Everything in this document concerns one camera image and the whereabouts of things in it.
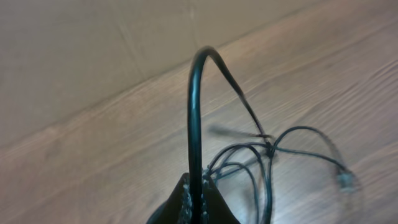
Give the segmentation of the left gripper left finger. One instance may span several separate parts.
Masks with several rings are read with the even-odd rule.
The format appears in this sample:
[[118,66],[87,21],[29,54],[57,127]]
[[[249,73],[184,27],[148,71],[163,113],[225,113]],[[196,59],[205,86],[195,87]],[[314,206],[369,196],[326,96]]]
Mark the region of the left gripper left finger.
[[188,224],[192,220],[189,174],[184,173],[170,197],[149,217],[147,224]]

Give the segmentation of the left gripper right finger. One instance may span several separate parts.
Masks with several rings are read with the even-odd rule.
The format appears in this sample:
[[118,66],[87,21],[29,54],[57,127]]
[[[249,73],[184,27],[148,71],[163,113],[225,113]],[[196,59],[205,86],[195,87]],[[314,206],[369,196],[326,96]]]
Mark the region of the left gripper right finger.
[[201,207],[201,223],[239,224],[229,209],[217,186],[211,179],[203,179],[204,202]]

